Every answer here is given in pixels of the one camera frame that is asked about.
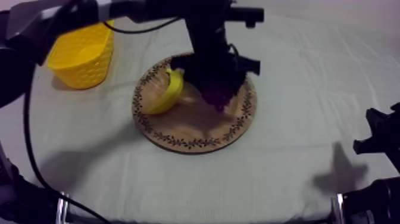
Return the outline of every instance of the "yellow plastic basket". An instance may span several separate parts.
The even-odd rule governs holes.
[[[96,24],[60,36],[47,65],[69,87],[87,89],[100,84],[107,76],[113,49],[113,31]]]

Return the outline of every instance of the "black mount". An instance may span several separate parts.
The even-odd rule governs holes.
[[[394,111],[391,114],[373,108],[367,110],[365,116],[372,136],[362,141],[355,140],[353,149],[357,154],[385,153],[400,172],[400,102],[390,109]]]

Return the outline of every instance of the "floral pattern border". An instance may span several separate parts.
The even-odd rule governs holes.
[[[192,148],[203,148],[208,146],[216,147],[223,142],[231,141],[236,133],[243,128],[245,121],[249,119],[251,114],[251,108],[253,107],[251,100],[253,99],[252,88],[249,82],[246,80],[244,83],[245,88],[245,98],[242,106],[242,115],[236,119],[236,122],[231,125],[229,131],[222,135],[221,138],[209,138],[209,139],[193,139],[188,141],[187,139],[177,139],[171,135],[165,135],[162,132],[157,132],[153,129],[152,125],[148,120],[148,115],[143,114],[141,112],[142,104],[140,103],[143,100],[142,91],[143,87],[147,85],[158,73],[159,69],[166,69],[171,62],[171,58],[165,59],[160,61],[155,66],[153,66],[150,71],[141,78],[139,85],[136,87],[134,95],[133,95],[133,115],[136,117],[137,122],[143,127],[143,131],[148,134],[152,135],[153,138],[166,142],[171,146],[182,146],[191,150]]]

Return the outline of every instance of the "yellow basket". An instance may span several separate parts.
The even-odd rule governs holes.
[[[113,49],[113,31],[96,24],[60,36],[47,65],[69,87],[87,89],[100,84],[107,76]]]

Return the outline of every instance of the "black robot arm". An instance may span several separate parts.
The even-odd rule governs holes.
[[[221,74],[221,71],[232,73],[232,68],[237,67],[227,63],[232,59],[228,54],[224,22],[243,21],[253,28],[256,22],[264,21],[262,8],[231,7],[231,0],[77,0],[70,10],[56,18],[58,10],[68,2],[25,2],[0,13],[0,108],[23,93],[35,64],[43,64],[59,35],[82,27],[119,17],[128,17],[135,23],[183,18],[198,56],[196,61],[209,64],[210,70],[218,70]],[[241,57],[240,63],[243,71],[260,71],[259,61]],[[191,79],[197,76],[194,72],[189,74],[193,74]]]

